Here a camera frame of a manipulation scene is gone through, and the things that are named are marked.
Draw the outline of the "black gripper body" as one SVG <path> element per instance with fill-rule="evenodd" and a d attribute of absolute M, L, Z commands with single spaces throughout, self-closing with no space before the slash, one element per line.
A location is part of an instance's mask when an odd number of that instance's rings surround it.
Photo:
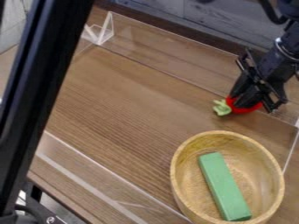
<path fill-rule="evenodd" d="M 262 93 L 282 94 L 299 64 L 299 38 L 278 38 L 274 47 L 261 58 L 247 50 L 237 63 L 241 68 L 235 82 L 237 94 L 245 94 L 251 88 Z"/>

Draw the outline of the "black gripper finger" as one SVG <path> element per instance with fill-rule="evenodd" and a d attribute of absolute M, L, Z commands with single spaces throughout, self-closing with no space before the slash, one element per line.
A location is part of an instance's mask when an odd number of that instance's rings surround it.
<path fill-rule="evenodd" d="M 243 71 L 229 93 L 237 109 L 259 109 L 266 106 L 269 97 L 267 84 L 254 71 Z"/>
<path fill-rule="evenodd" d="M 278 108 L 283 104 L 287 104 L 287 102 L 289 102 L 285 89 L 282 87 L 279 87 L 277 89 L 269 89 L 265 92 L 262 102 L 263 102 L 266 111 L 269 113 L 275 112 L 278 110 Z"/>

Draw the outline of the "black robot arm link foreground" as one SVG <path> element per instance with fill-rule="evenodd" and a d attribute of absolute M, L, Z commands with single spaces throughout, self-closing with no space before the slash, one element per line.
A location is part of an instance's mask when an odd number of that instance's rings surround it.
<path fill-rule="evenodd" d="M 0 104 L 0 218 L 34 161 L 95 0 L 34 0 Z"/>

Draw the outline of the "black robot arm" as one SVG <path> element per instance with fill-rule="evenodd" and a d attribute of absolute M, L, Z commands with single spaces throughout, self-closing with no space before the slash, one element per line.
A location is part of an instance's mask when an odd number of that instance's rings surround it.
<path fill-rule="evenodd" d="M 241 76 L 226 98 L 237 114 L 250 113 L 265 107 L 269 113 L 287 104 L 285 84 L 295 76 L 299 80 L 299 0 L 258 0 L 270 21 L 286 24 L 285 34 L 275 39 L 273 48 L 258 57 L 250 49 L 238 57 Z"/>

